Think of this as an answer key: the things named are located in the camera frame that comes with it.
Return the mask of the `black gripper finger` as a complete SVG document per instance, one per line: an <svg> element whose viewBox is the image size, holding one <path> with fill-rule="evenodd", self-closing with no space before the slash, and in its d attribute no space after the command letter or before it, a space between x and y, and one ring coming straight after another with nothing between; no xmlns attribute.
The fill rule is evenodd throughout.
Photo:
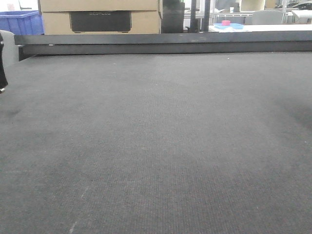
<svg viewBox="0 0 312 234"><path fill-rule="evenodd" d="M0 36L0 88L5 89L5 87L8 85L6 76L5 76L5 71L4 71L4 66L3 66L3 59L2 59L2 53L3 53L3 38Z"/></svg>

